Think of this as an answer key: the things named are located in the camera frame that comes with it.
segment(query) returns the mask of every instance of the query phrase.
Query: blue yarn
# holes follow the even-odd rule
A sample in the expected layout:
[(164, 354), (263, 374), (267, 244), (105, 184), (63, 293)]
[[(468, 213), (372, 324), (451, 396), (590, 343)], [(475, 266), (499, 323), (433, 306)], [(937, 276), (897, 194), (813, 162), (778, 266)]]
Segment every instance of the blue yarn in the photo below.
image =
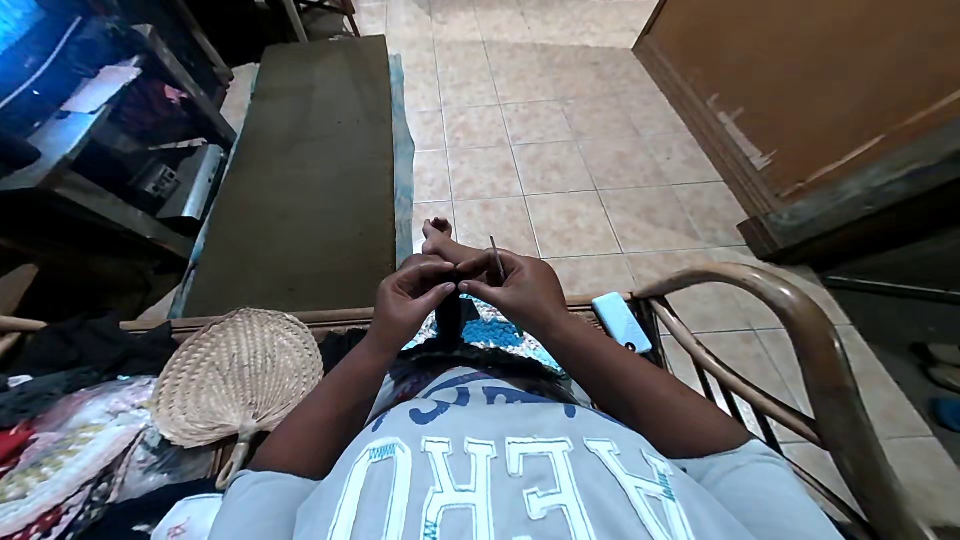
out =
[(497, 347), (519, 347), (523, 344), (523, 339), (516, 334), (514, 323), (504, 321), (467, 321), (463, 337), (467, 343), (492, 343)]

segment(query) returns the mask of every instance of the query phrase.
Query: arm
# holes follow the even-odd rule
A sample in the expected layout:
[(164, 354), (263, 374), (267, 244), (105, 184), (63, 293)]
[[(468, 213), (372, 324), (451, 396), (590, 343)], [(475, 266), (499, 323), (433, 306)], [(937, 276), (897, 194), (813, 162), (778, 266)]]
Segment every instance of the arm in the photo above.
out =
[(414, 255), (385, 279), (367, 336), (267, 437), (250, 469), (326, 477), (363, 429), (396, 354), (455, 289), (453, 283), (438, 284), (452, 270), (437, 256)]
[[(664, 456), (718, 454), (750, 440), (750, 433), (714, 404), (570, 315), (549, 264), (504, 250), (500, 255), (507, 274), (503, 286), (465, 281), (461, 290), (534, 335), (605, 412), (642, 434)], [(488, 251), (457, 270), (473, 276), (494, 266)]]

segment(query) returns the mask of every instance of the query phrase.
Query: peeling paint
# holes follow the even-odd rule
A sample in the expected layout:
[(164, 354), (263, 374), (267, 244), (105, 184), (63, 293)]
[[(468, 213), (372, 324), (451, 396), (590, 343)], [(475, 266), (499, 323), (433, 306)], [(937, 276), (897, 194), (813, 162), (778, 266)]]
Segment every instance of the peeling paint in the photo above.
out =
[(761, 171), (764, 167), (773, 162), (773, 156), (777, 153), (776, 150), (770, 154), (764, 155), (760, 152), (760, 149), (757, 148), (747, 136), (740, 131), (740, 128), (736, 127), (736, 119), (743, 114), (743, 108), (735, 110), (733, 113), (726, 113), (722, 110), (717, 110), (716, 101), (720, 97), (720, 94), (713, 94), (707, 100), (707, 107), (716, 114), (717, 119), (720, 120), (720, 124), (723, 125), (724, 130), (727, 131), (733, 142), (740, 148), (740, 152), (743, 152), (744, 156), (750, 160), (750, 163), (756, 168), (756, 170)]

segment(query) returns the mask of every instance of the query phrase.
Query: patterned fabric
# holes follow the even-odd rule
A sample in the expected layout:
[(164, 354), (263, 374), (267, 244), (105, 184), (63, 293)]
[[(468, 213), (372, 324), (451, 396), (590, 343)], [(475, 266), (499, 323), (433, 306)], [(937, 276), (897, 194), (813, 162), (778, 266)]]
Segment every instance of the patterned fabric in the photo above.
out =
[[(549, 368), (564, 373), (557, 360), (546, 352), (546, 349), (534, 336), (518, 330), (514, 323), (508, 321), (500, 313), (499, 309), (467, 294), (460, 295), (460, 298), (473, 301), (473, 305), (480, 315), (479, 319), (467, 321), (464, 325), (462, 336), (468, 344), (481, 349), (501, 349), (512, 355), (532, 358)], [(403, 350), (412, 349), (427, 339), (436, 336), (436, 313), (430, 313), (423, 321), (420, 331), (417, 332), (410, 343), (403, 347)]]

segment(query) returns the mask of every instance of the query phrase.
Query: wrist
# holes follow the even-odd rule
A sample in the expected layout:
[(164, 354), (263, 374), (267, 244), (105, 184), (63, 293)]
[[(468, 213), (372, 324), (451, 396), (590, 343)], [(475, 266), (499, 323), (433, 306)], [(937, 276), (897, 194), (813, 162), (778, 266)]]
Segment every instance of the wrist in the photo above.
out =
[(370, 361), (393, 363), (393, 361), (396, 360), (396, 355), (399, 354), (402, 348), (403, 345), (397, 346), (396, 344), (389, 343), (387, 340), (380, 338), (375, 332), (368, 331), (367, 335), (354, 347), (354, 350), (362, 353), (363, 357)]

